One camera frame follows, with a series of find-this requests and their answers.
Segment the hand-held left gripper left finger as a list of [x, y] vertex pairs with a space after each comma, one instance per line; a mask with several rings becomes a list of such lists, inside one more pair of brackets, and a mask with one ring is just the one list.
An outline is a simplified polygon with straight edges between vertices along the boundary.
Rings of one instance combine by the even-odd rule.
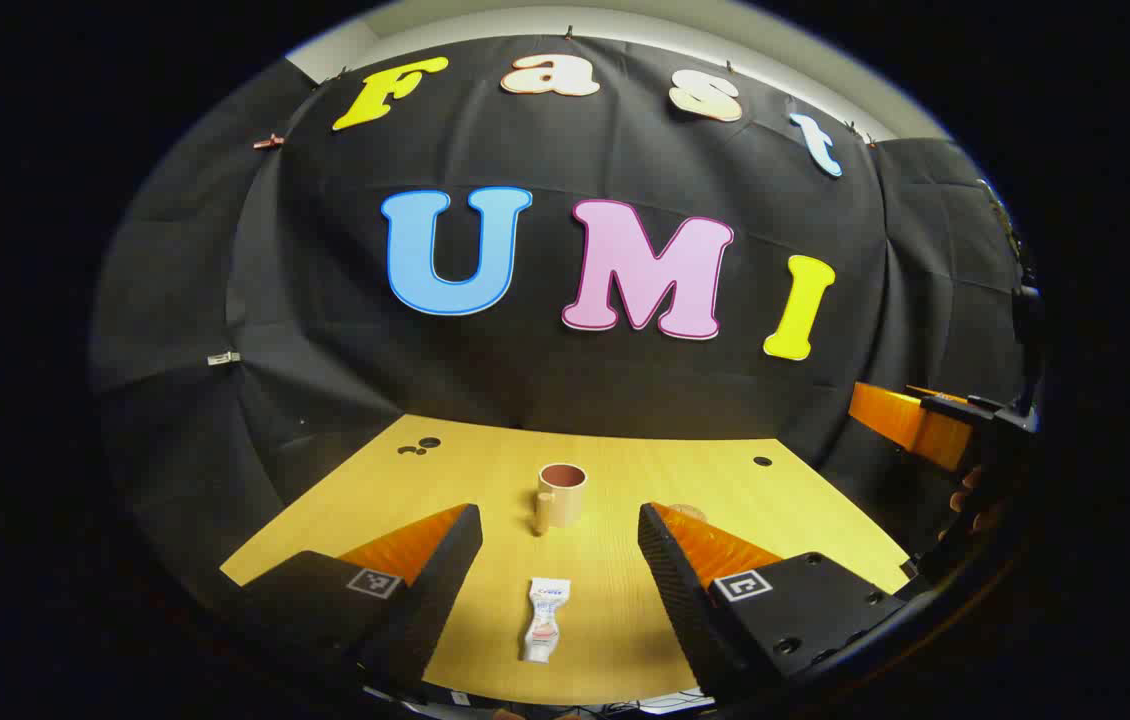
[[340, 556], [296, 552], [237, 588], [219, 614], [318, 699], [350, 701], [372, 688], [421, 701], [481, 547], [481, 510], [459, 503]]

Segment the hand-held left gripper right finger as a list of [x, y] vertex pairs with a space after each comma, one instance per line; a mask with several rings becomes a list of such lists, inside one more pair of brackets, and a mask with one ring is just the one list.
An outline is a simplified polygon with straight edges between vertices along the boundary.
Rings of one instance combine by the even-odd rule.
[[905, 602], [826, 553], [781, 559], [662, 503], [637, 541], [699, 688], [718, 702], [801, 685]]

